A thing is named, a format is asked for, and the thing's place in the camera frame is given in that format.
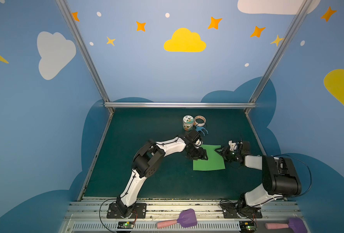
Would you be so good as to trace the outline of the green square paper sheet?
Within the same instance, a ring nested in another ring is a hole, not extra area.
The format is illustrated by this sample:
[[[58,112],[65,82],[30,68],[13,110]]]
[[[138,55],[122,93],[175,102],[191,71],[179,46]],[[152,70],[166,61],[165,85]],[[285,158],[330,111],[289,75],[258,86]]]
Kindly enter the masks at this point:
[[[208,160],[194,160],[194,171],[214,171],[225,169],[223,157],[215,151],[215,149],[221,148],[220,145],[202,145],[201,147],[206,150]]]

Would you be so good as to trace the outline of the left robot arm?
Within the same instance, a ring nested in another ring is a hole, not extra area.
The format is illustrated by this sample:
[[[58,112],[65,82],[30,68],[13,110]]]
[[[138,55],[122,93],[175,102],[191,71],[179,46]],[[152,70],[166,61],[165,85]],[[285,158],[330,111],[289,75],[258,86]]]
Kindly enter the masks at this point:
[[[167,141],[148,141],[135,154],[129,181],[124,191],[116,199],[115,203],[120,211],[120,216],[129,217],[132,214],[143,184],[159,169],[164,157],[185,151],[188,159],[207,160],[208,155],[206,150],[201,147],[202,144],[202,136],[196,131],[185,136],[176,136]]]

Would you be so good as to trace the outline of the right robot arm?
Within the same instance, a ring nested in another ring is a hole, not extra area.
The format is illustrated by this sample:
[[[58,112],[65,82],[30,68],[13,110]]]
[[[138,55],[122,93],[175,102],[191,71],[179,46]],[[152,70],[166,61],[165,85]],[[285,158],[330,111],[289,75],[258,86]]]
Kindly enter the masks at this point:
[[[252,191],[241,194],[234,204],[239,217],[255,216],[264,204],[284,197],[299,196],[302,184],[289,158],[268,155],[252,155],[244,143],[215,149],[224,162],[238,162],[241,165],[262,172],[262,183]]]

